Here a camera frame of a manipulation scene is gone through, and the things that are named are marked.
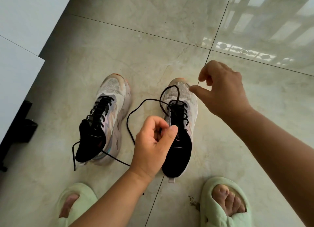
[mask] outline left hand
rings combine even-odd
[[[149,116],[136,135],[135,149],[130,171],[139,175],[147,183],[151,182],[166,160],[178,127],[168,123],[161,117]]]

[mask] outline hand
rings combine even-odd
[[[253,110],[245,95],[241,74],[234,72],[226,64],[209,61],[202,68],[198,80],[206,80],[207,86],[212,86],[212,90],[191,86],[190,91],[201,99],[213,114],[223,120]]]
[[[175,125],[169,127],[163,118],[147,117],[136,135],[134,155],[129,170],[147,183],[151,182],[164,164],[177,133],[178,127]]]

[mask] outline marble tile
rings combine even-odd
[[[211,48],[228,0],[71,0],[66,12]]]
[[[209,60],[241,72],[252,106],[314,147],[314,78],[211,51]],[[188,168],[175,184],[164,178],[147,227],[199,226],[202,187],[213,176],[238,183],[253,210],[255,226],[304,226],[245,144],[199,100]]]
[[[89,114],[96,91],[111,73],[122,74],[131,85],[135,109],[145,98],[159,98],[169,82],[187,76],[197,82],[208,50],[121,27],[63,15],[41,53],[45,64],[27,99],[29,118],[38,123],[32,140],[10,150],[0,173],[0,225],[54,226],[55,204],[62,190],[77,181],[92,187],[98,197],[127,170],[87,165],[73,172],[72,145],[79,140],[79,124]],[[161,115],[157,102],[148,101],[129,120],[135,135],[148,115]],[[118,158],[131,163],[133,143],[123,124]],[[163,174],[145,191],[129,226],[145,226]]]
[[[314,75],[314,0],[230,0],[213,50]]]

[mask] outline fuzzy slipper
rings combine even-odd
[[[68,218],[61,217],[59,218],[59,214],[61,213],[62,207],[64,205],[65,200],[71,194],[78,194],[79,198],[74,202],[71,207]],[[67,187],[62,194],[60,195],[57,202],[57,213],[58,213],[58,227],[68,227],[72,224],[77,218],[79,218],[85,211],[87,211],[95,202],[98,200],[93,190],[83,184],[83,183],[74,183],[73,185]]]
[[[245,213],[236,213],[228,217],[222,207],[212,198],[215,186],[226,185],[238,196],[245,206]],[[233,181],[224,177],[210,178],[204,185],[201,195],[201,227],[251,227],[252,213],[249,201],[242,189]]]

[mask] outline sneaker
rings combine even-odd
[[[166,90],[161,99],[169,104],[168,106],[163,105],[168,115],[165,114],[164,119],[169,126],[176,125],[179,128],[162,166],[169,182],[174,182],[174,178],[179,177],[189,163],[193,145],[193,130],[198,113],[197,97],[189,91],[190,85],[186,80],[176,78],[170,82],[169,86],[172,85],[179,88],[179,101],[177,102],[178,90],[176,87]]]
[[[97,91],[90,115],[79,126],[81,139],[75,160],[81,165],[88,161],[106,165],[112,160],[107,154],[116,157],[121,147],[121,122],[130,106],[127,81],[119,74],[109,75]]]

